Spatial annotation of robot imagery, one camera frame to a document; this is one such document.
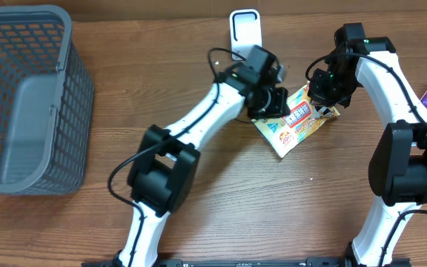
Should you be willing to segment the yellow snack chip bag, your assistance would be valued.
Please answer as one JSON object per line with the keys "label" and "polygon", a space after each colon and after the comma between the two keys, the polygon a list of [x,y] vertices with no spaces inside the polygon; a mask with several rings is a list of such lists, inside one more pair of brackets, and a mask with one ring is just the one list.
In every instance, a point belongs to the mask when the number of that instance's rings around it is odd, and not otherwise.
{"label": "yellow snack chip bag", "polygon": [[317,131],[329,119],[340,113],[335,107],[319,107],[310,103],[309,82],[287,99],[291,113],[275,119],[261,119],[254,123],[262,137],[283,158],[289,151]]}

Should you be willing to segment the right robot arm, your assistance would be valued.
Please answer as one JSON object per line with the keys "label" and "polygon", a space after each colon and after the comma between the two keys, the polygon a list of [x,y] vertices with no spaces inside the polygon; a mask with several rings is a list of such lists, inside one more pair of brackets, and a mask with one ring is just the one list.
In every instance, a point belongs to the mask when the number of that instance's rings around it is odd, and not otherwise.
{"label": "right robot arm", "polygon": [[305,77],[316,107],[348,107],[365,88],[384,127],[368,165],[374,200],[359,234],[348,244],[340,266],[409,266],[395,260],[395,245],[415,214],[427,214],[427,108],[400,68],[395,47],[384,37],[368,38],[361,23],[344,24],[335,48],[310,65]]}

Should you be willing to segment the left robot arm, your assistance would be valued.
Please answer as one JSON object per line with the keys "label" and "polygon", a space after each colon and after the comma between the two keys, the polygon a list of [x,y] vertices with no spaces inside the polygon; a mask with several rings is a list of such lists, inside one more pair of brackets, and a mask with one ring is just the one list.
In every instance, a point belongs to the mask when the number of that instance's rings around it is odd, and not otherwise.
{"label": "left robot arm", "polygon": [[121,201],[133,208],[127,242],[112,266],[156,263],[163,229],[190,192],[201,150],[243,110],[253,120],[288,115],[288,92],[281,87],[284,75],[278,58],[254,45],[237,63],[213,72],[206,96],[180,120],[165,128],[151,125],[145,131],[139,150],[111,173],[114,177],[130,166],[130,199]]}

